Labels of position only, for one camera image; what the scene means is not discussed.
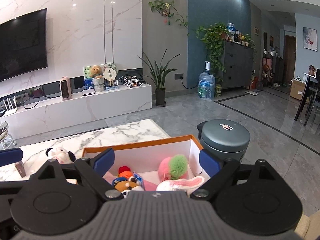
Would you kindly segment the red panda plush toy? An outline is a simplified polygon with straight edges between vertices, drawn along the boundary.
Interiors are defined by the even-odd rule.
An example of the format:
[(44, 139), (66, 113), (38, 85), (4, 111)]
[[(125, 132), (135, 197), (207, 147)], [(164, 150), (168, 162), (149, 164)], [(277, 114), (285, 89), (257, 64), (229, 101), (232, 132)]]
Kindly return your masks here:
[(124, 177), (115, 178), (112, 181), (112, 186), (114, 186), (124, 198), (126, 198), (131, 191), (145, 191), (142, 186), (142, 181), (137, 179), (134, 174), (130, 179)]

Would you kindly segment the white pink bunny plush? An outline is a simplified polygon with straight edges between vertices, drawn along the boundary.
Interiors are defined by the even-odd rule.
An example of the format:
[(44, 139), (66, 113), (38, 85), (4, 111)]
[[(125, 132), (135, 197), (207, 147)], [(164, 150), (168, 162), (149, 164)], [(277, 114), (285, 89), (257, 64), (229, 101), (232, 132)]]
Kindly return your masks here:
[(165, 180), (157, 188), (157, 192), (184, 191), (190, 195), (193, 191), (202, 186), (205, 179), (202, 176), (196, 176), (191, 179)]

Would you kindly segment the pink peach plush toy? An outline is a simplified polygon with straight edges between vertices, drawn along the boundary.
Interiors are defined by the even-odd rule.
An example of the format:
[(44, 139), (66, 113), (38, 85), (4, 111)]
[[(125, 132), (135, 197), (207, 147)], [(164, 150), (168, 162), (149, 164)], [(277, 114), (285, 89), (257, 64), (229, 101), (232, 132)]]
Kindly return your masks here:
[(160, 181), (188, 178), (188, 159), (178, 154), (163, 159), (158, 167)]

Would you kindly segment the panda striped plush toy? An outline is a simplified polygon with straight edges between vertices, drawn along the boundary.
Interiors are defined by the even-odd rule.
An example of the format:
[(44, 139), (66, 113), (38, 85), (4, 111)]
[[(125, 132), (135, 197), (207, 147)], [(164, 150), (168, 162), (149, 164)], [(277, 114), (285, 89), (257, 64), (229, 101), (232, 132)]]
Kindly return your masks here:
[(71, 151), (62, 147), (51, 147), (46, 150), (48, 159), (56, 159), (60, 164), (70, 164), (75, 162), (76, 157)]

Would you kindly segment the small dark box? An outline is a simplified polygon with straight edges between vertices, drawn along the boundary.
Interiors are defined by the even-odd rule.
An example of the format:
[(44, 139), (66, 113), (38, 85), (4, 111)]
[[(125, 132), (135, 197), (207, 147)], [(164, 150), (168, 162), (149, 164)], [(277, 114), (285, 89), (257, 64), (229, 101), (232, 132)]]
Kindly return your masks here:
[(24, 164), (22, 161), (16, 162), (15, 168), (22, 178), (24, 178), (26, 176), (26, 171), (25, 171)]

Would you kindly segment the grey round trash bin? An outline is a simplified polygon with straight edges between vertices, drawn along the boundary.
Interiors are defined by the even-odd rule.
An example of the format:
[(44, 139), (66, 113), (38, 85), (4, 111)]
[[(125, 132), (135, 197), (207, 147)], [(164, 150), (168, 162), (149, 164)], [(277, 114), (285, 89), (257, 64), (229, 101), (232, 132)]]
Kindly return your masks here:
[(217, 158), (242, 161), (250, 142), (249, 131), (241, 124), (214, 119), (197, 125), (202, 147)]

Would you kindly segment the orange cardboard box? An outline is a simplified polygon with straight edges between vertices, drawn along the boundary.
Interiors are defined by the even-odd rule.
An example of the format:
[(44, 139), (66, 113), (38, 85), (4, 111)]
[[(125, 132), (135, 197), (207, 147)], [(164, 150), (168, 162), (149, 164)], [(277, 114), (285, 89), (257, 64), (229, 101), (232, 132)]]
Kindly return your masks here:
[(208, 174), (199, 163), (199, 153), (203, 148), (192, 135), (117, 146), (86, 147), (82, 155), (94, 158), (107, 148), (114, 150), (114, 164), (108, 171), (114, 176), (118, 175), (118, 168), (128, 166), (132, 172), (158, 186), (162, 182), (158, 176), (161, 161), (182, 154), (188, 159), (187, 179), (202, 176), (205, 181), (208, 180)]

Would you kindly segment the white wifi router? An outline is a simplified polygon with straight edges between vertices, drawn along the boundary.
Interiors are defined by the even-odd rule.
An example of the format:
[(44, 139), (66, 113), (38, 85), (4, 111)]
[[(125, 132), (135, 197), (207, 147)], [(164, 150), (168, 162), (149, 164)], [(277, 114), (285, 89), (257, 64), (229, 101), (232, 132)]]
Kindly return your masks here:
[(11, 114), (15, 114), (17, 112), (17, 101), (16, 97), (13, 98), (6, 98), (3, 100), (5, 105), (5, 113), (3, 116), (8, 116)]

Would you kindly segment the blue water jug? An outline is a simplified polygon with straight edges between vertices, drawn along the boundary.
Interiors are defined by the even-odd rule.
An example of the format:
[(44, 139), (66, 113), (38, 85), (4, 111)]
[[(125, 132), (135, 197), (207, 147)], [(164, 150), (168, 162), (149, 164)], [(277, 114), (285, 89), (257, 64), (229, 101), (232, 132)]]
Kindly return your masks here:
[(204, 72), (199, 75), (198, 96), (204, 100), (213, 100), (215, 77), (210, 73), (210, 62), (205, 62)]

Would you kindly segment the pink space heater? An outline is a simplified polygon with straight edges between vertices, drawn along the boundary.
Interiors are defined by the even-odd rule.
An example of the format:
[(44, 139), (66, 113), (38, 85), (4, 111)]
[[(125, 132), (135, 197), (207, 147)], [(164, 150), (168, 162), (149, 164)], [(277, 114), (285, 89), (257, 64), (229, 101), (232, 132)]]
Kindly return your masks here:
[(72, 98), (72, 91), (71, 91), (71, 83), (70, 79), (67, 76), (64, 76), (60, 79), (60, 92), (62, 101), (68, 100)]

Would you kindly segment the black white toy car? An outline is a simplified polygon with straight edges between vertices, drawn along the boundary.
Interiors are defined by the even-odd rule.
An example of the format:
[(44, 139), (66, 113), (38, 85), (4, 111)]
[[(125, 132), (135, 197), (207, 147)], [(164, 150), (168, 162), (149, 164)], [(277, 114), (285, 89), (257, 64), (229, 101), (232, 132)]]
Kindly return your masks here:
[(128, 88), (138, 87), (146, 83), (145, 80), (134, 75), (123, 75), (120, 78), (120, 82)]

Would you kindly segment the brown teddy bear figure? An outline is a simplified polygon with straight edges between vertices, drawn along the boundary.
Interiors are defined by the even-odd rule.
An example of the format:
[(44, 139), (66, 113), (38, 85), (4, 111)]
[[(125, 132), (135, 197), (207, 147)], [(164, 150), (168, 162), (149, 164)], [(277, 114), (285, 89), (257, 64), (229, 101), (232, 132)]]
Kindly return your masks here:
[(104, 85), (104, 77), (103, 77), (102, 68), (100, 66), (92, 66), (90, 68), (89, 75), (92, 78), (92, 84), (93, 84), (95, 92), (104, 91), (105, 85)]

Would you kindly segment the round paper fan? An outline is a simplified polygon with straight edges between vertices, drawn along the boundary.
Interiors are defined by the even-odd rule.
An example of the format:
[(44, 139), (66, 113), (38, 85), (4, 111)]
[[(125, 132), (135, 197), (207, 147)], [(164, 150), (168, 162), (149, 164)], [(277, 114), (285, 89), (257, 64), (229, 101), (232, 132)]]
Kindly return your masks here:
[(117, 80), (118, 70), (114, 63), (107, 63), (103, 67), (103, 77), (106, 87), (114, 87), (118, 85)]

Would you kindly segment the brown cardboard box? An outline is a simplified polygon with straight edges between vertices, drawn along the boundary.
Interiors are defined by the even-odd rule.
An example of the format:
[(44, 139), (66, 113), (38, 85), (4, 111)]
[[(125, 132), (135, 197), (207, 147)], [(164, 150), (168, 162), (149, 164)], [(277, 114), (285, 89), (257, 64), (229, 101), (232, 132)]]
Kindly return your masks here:
[(291, 89), (290, 89), (290, 97), (301, 101), (303, 97), (304, 89), (305, 89), (305, 83), (300, 82), (298, 80), (293, 80)]

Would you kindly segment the hanging ivy plant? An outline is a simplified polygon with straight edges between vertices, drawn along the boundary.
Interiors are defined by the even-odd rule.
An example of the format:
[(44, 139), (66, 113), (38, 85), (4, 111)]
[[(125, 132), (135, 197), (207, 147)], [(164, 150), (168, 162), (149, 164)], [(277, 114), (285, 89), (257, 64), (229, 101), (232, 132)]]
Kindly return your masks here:
[[(207, 51), (206, 59), (210, 62), (210, 73), (215, 76), (217, 84), (222, 85), (223, 74), (226, 72), (223, 65), (225, 42), (233, 42), (229, 39), (229, 31), (224, 23), (216, 23), (208, 27), (200, 26), (195, 29), (196, 37), (199, 38)], [(249, 35), (245, 35), (240, 42), (234, 42), (247, 46), (254, 50), (253, 41)]]

